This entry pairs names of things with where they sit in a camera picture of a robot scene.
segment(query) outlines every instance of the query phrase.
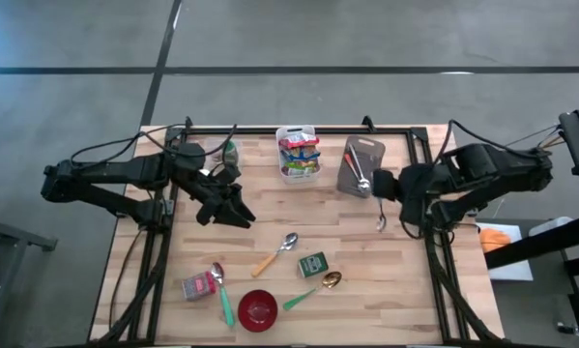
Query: spoon handle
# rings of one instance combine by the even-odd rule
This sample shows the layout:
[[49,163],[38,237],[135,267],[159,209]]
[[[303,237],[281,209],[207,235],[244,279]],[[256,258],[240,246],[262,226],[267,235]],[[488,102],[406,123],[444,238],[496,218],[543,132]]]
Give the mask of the spoon handle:
[[349,167],[351,168],[351,170],[354,172],[354,175],[356,176],[356,180],[360,180],[360,176],[358,175],[358,172],[356,171],[356,168],[354,168],[354,164],[351,161],[351,156],[349,156],[349,154],[345,153],[345,161],[347,162],[347,164],[349,164]]
[[318,289],[318,288],[316,288],[316,287],[310,289],[307,293],[305,293],[305,294],[303,294],[303,295],[300,295],[300,296],[298,296],[297,298],[295,298],[295,299],[293,299],[293,300],[287,301],[285,304],[282,305],[282,307],[283,307],[285,310],[289,310],[289,309],[293,308],[294,305],[297,305],[301,300],[307,298],[308,295],[310,295],[310,294],[314,293],[315,291],[317,291],[317,289]]
[[356,167],[360,172],[360,178],[364,179],[364,173],[362,173],[362,167],[360,166],[360,161],[358,160],[358,155],[356,155],[356,149],[354,149],[354,145],[349,144],[349,150],[351,150],[351,154],[354,157],[354,161],[356,162]]
[[227,291],[222,285],[220,285],[220,299],[222,300],[222,309],[224,309],[224,317],[227,320],[227,325],[232,327],[235,324],[235,320],[233,319],[233,311],[231,311],[231,303],[229,303]]
[[254,269],[254,271],[252,271],[250,273],[250,275],[252,277],[258,277],[259,275],[261,275],[261,273],[263,272],[263,270],[266,269],[266,267],[270,266],[270,264],[272,263],[272,261],[274,261],[274,259],[276,259],[276,256],[278,255],[277,252],[273,253],[272,255],[268,256],[265,260],[263,260],[262,263],[259,264],[259,266],[257,266],[256,269]]

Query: green-handled spoon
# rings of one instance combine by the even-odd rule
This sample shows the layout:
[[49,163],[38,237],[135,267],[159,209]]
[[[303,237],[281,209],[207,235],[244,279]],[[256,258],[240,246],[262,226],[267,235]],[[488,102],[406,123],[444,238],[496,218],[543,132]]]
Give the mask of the green-handled spoon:
[[340,272],[330,272],[326,276],[324,276],[324,278],[321,280],[321,285],[310,289],[307,293],[300,295],[291,301],[287,301],[285,304],[282,305],[282,307],[285,310],[289,310],[293,308],[294,305],[297,305],[301,300],[307,298],[308,295],[314,293],[315,291],[321,289],[324,286],[327,287],[328,289],[334,288],[342,278],[343,275]]
[[224,310],[224,317],[227,320],[227,325],[232,327],[235,325],[235,320],[233,319],[233,311],[231,310],[231,303],[229,303],[229,297],[227,296],[227,291],[222,285],[222,278],[224,277],[224,270],[218,262],[212,264],[212,269],[210,270],[214,279],[220,284],[220,300],[222,301],[222,309]]

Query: green box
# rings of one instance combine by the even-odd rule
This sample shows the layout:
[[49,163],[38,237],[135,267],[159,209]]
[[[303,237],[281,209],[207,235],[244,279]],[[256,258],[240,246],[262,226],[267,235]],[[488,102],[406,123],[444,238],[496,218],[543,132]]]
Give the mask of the green box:
[[323,252],[301,258],[298,268],[303,277],[315,276],[328,270],[328,262]]

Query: snack packet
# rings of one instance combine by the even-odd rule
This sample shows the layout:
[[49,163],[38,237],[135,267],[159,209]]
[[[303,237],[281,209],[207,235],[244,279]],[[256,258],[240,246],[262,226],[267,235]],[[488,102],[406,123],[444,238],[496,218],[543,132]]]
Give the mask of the snack packet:
[[315,160],[321,155],[314,145],[301,146],[293,149],[282,149],[280,153],[287,160]]
[[316,160],[294,160],[286,162],[285,166],[293,169],[314,168],[317,166]]
[[319,171],[319,165],[316,165],[315,167],[307,167],[307,168],[303,168],[303,169],[290,168],[290,167],[285,165],[282,167],[281,170],[282,170],[282,174],[284,174],[284,175],[297,176],[297,175],[303,175],[303,174],[316,173]]
[[319,138],[305,132],[298,132],[278,140],[278,145],[285,149],[294,149],[301,146],[312,146],[319,144]]

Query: orange object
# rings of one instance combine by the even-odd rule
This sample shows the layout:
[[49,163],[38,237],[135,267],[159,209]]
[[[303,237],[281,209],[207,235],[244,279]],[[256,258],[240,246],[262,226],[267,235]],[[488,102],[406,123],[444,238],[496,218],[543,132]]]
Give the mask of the orange object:
[[351,160],[351,156],[347,153],[345,153],[345,161],[349,164],[351,170],[354,171],[354,174],[356,174],[356,179],[358,179],[358,172],[356,171],[356,167],[354,167],[354,162]]
[[482,228],[479,235],[482,251],[484,252],[493,251],[511,243],[510,237],[506,233],[493,228]]

